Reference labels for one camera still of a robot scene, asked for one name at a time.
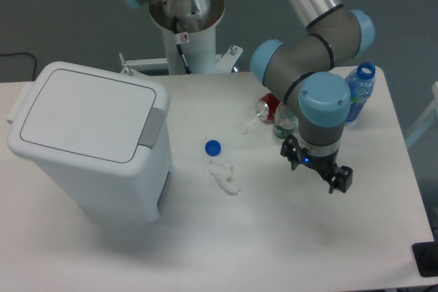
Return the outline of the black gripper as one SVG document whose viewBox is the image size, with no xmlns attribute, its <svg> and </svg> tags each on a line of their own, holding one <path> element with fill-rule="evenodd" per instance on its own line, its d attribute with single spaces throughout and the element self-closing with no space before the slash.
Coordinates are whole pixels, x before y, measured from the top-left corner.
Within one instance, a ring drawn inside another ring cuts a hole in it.
<svg viewBox="0 0 438 292">
<path fill-rule="evenodd" d="M 330 194 L 335 190 L 346 193 L 352 185 L 353 170 L 348 166 L 337 165 L 338 151 L 324 151 L 324 155 L 317 152 L 314 155 L 311 149 L 301 148 L 294 135 L 288 135 L 281 144 L 280 154 L 289 161 L 293 171 L 301 164 L 316 171 L 329 184 Z"/>
</svg>

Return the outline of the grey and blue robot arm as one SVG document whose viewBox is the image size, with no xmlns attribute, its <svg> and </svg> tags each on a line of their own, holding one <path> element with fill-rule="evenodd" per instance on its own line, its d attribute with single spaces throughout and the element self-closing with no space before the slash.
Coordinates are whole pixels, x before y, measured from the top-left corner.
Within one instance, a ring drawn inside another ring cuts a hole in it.
<svg viewBox="0 0 438 292">
<path fill-rule="evenodd" d="M 174 75 L 213 73 L 216 50 L 195 35 L 213 29 L 224 13 L 224 0 L 125 0 L 148 5 L 168 43 L 168 71 Z M 281 154 L 293 168 L 316 171 L 331 191 L 346 192 L 352 170 L 336 162 L 350 109 L 348 84 L 331 70 L 360 54 L 374 41 L 374 25 L 360 10 L 340 0 L 289 0 L 307 36 L 297 45 L 268 40 L 250 61 L 256 78 L 298 117 L 297 136 L 288 136 Z"/>
</svg>

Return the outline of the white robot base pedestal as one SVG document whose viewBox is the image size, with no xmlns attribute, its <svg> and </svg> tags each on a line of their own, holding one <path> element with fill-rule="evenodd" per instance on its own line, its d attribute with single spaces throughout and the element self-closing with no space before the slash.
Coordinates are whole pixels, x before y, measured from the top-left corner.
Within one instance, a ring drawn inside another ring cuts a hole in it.
<svg viewBox="0 0 438 292">
<path fill-rule="evenodd" d="M 122 72 L 166 69 L 170 75 L 209 75 L 237 72 L 244 50 L 235 44 L 216 52 L 216 26 L 224 14 L 224 0 L 154 0 L 149 3 L 153 22 L 161 29 L 165 58 L 125 60 Z"/>
</svg>

